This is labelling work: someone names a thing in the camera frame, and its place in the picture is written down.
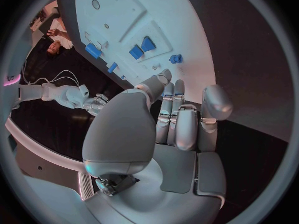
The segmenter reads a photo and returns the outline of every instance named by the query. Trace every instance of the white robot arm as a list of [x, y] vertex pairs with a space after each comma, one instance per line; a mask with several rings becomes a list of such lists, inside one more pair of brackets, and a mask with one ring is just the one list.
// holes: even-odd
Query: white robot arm
[[52, 83], [44, 83], [42, 85], [19, 85], [19, 92], [13, 108], [17, 109], [19, 103], [23, 101], [36, 99], [42, 99], [43, 101], [56, 100], [62, 106], [71, 109], [85, 109], [94, 116], [108, 102], [108, 98], [103, 94], [96, 94], [96, 97], [90, 98], [85, 85], [57, 87]]

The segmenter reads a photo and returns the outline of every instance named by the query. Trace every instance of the man's hand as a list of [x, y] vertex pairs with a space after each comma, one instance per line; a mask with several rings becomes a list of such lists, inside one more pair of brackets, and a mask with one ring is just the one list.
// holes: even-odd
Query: man's hand
[[48, 36], [59, 36], [60, 35], [60, 30], [58, 29], [50, 29], [47, 32]]

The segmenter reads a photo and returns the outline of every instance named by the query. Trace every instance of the dark floor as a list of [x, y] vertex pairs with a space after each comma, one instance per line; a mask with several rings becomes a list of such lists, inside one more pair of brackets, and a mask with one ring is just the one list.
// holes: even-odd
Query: dark floor
[[[80, 84], [85, 84], [90, 95], [103, 93], [110, 99], [123, 89], [102, 74], [74, 49], [65, 50], [56, 60], [45, 60], [44, 49], [49, 41], [41, 40], [28, 58], [26, 77], [54, 78], [62, 70], [71, 70]], [[74, 85], [61, 79], [57, 86]], [[160, 101], [153, 104], [155, 119]], [[56, 101], [23, 102], [13, 110], [13, 121], [30, 137], [65, 156], [82, 160], [82, 145], [93, 116], [82, 109], [69, 109]], [[287, 143], [233, 123], [219, 122], [217, 152], [227, 176], [227, 200], [216, 224], [224, 224], [243, 211], [266, 187], [275, 173]]]

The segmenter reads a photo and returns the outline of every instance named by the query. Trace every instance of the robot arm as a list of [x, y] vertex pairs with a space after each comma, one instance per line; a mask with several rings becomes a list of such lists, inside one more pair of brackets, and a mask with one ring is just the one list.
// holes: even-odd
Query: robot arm
[[85, 85], [60, 86], [57, 87], [52, 83], [40, 85], [19, 85], [14, 109], [19, 107], [23, 101], [42, 99], [43, 101], [56, 100], [60, 105], [71, 109], [85, 109], [90, 114], [96, 116], [108, 102], [108, 98], [102, 94], [96, 94], [96, 97], [90, 98], [89, 91]]

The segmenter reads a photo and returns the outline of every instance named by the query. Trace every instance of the pink light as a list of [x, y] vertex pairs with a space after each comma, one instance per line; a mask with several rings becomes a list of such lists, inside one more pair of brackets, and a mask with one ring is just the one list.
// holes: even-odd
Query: pink light
[[16, 79], [14, 79], [13, 81], [8, 81], [7, 83], [4, 83], [4, 86], [9, 86], [12, 84], [17, 83], [19, 80], [21, 79], [21, 74], [18, 75], [18, 77]]

